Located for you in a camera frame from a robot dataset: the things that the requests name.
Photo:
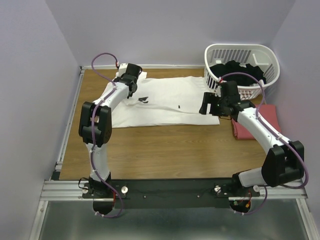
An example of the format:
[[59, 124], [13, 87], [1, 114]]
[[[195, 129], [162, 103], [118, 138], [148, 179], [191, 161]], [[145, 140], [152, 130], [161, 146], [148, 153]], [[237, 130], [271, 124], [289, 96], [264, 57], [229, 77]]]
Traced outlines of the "white printed t-shirt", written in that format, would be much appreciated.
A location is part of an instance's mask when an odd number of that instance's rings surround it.
[[112, 127], [219, 125], [218, 117], [199, 114], [206, 90], [203, 77], [148, 78], [142, 72], [137, 91], [112, 111]]

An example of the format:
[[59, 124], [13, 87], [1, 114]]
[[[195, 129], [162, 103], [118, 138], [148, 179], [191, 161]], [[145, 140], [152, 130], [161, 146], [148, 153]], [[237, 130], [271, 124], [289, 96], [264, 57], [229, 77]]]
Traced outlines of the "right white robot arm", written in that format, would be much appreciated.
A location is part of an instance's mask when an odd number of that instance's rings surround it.
[[235, 81], [218, 84], [219, 93], [205, 92], [199, 113], [217, 117], [230, 117], [247, 129], [263, 148], [266, 157], [259, 168], [235, 173], [230, 191], [241, 196], [253, 186], [283, 186], [294, 189], [288, 183], [303, 179], [301, 188], [309, 181], [304, 162], [304, 146], [291, 141], [277, 131], [261, 114], [259, 106], [250, 100], [242, 100]]

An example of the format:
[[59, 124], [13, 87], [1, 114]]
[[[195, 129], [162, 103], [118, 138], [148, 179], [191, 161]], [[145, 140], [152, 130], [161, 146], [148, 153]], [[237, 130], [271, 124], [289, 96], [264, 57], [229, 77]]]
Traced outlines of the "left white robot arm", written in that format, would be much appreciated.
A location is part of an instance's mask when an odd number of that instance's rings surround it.
[[88, 150], [91, 173], [82, 192], [106, 198], [113, 191], [107, 163], [107, 143], [112, 135], [112, 111], [133, 96], [143, 69], [132, 63], [121, 64], [115, 78], [106, 85], [102, 95], [81, 107], [78, 134]]

